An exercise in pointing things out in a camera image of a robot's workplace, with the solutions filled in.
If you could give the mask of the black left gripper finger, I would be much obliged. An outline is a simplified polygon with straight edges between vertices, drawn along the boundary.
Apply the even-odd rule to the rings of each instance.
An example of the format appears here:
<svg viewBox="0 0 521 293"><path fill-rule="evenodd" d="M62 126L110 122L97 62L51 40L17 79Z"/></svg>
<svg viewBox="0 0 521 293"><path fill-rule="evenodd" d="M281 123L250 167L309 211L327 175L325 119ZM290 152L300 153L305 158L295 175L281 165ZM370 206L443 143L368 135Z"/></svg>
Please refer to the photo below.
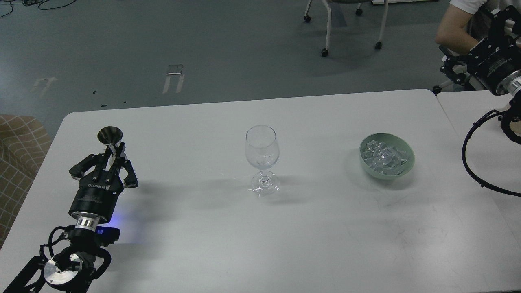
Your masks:
<svg viewBox="0 0 521 293"><path fill-rule="evenodd" d="M80 180L88 174L88 170L94 168L93 172L98 177L105 170L108 165L108 161L111 156L110 148L106 148L104 153L99 153L97 155L90 154L86 156L82 161L78 162L76 165L69 169L69 174L72 178L76 180Z"/></svg>
<svg viewBox="0 0 521 293"><path fill-rule="evenodd" d="M109 144L108 148L111 152L112 163L108 171L108 183L119 180L123 188L135 188L138 186L138 179L132 166L131 161L126 157L125 144L123 142L116 144ZM121 179L120 171L125 170L125 178Z"/></svg>

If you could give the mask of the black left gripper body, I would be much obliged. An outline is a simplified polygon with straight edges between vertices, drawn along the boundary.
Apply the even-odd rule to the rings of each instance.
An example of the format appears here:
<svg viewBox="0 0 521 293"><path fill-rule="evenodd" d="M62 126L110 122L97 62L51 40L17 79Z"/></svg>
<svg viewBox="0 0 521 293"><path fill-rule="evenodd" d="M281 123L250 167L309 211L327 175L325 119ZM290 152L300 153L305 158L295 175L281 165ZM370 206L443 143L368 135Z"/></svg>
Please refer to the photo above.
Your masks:
<svg viewBox="0 0 521 293"><path fill-rule="evenodd" d="M118 175L108 179L109 172L100 175L91 171L79 180L79 188L73 199L68 214L77 219L83 214L93 214L101 224L109 223L119 195L123 192L123 183Z"/></svg>

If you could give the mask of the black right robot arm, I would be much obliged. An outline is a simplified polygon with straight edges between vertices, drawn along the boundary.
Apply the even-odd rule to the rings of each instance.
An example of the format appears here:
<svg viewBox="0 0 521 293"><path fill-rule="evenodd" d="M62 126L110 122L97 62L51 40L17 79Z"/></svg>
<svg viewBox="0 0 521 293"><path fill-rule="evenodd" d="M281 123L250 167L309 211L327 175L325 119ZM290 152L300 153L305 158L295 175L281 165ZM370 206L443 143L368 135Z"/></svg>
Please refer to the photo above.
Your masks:
<svg viewBox="0 0 521 293"><path fill-rule="evenodd" d="M504 27L507 20L512 20L513 33L520 35L520 12L512 5L495 11L481 6L479 11L491 20L487 37L467 55L452 55L441 45L445 59L440 71L457 85L466 86L469 77L473 76L493 95L510 94L513 97L508 109L490 111L475 122L465 137L466 142L488 119L501 116L503 133L510 141L519 144L520 130L515 130L512 124L520 122L520 48L516 40L504 32Z"/></svg>

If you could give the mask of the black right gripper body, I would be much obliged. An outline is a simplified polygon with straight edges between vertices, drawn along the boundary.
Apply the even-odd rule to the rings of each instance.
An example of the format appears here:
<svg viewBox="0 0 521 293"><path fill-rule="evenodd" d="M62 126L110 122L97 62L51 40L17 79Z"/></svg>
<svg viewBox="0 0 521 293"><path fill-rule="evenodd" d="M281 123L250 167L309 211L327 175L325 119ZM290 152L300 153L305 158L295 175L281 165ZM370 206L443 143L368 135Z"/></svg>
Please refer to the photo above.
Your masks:
<svg viewBox="0 0 521 293"><path fill-rule="evenodd" d="M468 73L493 95L515 95L519 90L520 48L514 39L482 39L468 57Z"/></svg>

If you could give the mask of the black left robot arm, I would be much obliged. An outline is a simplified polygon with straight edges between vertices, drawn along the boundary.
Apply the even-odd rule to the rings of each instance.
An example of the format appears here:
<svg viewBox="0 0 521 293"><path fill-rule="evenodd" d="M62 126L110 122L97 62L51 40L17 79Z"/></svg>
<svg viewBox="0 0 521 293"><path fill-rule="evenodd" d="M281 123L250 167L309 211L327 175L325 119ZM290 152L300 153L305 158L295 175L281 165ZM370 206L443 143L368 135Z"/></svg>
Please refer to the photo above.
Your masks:
<svg viewBox="0 0 521 293"><path fill-rule="evenodd" d="M111 264L106 250L119 239L118 228L106 227L119 195L138 186L131 161L120 139L104 140L103 153L91 154L70 169L79 188L69 215L76 224L52 230L39 254L21 269L6 293L38 293L48 285L65 293L86 293Z"/></svg>

